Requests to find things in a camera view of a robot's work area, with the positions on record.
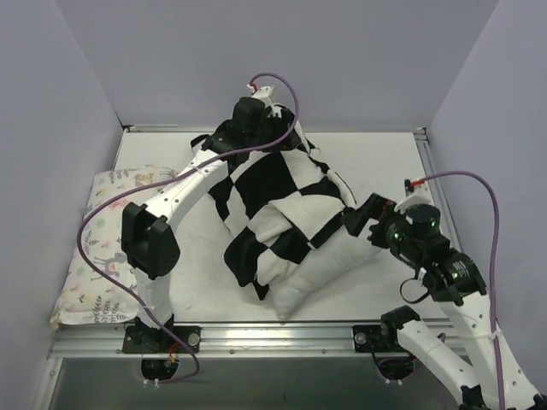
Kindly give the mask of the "white pillow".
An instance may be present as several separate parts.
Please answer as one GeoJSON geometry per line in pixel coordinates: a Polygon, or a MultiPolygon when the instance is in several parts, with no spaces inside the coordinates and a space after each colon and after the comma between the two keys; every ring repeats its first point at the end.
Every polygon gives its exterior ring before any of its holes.
{"type": "Polygon", "coordinates": [[[280,321],[287,321],[313,292],[380,253],[380,248],[368,241],[365,227],[359,236],[346,231],[341,220],[343,211],[315,239],[320,247],[311,249],[287,279],[270,286],[273,309],[280,321]]]}

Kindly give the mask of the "black white checkered pillowcase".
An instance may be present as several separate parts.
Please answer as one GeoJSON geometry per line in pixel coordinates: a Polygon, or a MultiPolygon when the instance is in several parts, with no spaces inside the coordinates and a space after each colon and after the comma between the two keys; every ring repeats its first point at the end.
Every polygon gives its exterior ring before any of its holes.
{"type": "Polygon", "coordinates": [[[229,161],[229,175],[209,190],[232,235],[224,262],[263,300],[341,228],[356,199],[300,126],[277,147],[229,161]]]}

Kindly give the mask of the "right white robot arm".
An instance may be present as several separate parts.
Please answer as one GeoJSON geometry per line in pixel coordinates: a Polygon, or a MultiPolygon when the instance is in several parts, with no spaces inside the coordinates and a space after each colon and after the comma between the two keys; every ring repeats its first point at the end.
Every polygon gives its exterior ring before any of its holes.
{"type": "Polygon", "coordinates": [[[372,194],[344,225],[357,235],[373,220],[368,241],[388,250],[414,272],[425,295],[453,326],[466,357],[447,346],[409,305],[384,313],[379,324],[355,337],[356,350],[406,353],[419,360],[452,394],[460,409],[544,409],[546,397],[529,381],[497,322],[493,297],[473,260],[440,231],[441,213],[425,198],[401,205],[372,194]]]}

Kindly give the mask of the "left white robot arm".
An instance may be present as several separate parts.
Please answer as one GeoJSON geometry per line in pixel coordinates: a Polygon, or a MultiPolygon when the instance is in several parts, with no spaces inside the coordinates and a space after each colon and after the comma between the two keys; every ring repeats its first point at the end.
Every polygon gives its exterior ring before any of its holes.
{"type": "Polygon", "coordinates": [[[121,249],[135,273],[136,325],[150,349],[163,351],[173,341],[169,290],[170,273],[181,255],[175,237],[180,222],[251,152],[286,146],[296,125],[296,111],[268,97],[242,97],[230,119],[192,141],[194,156],[179,175],[144,203],[129,202],[123,209],[121,249]]]}

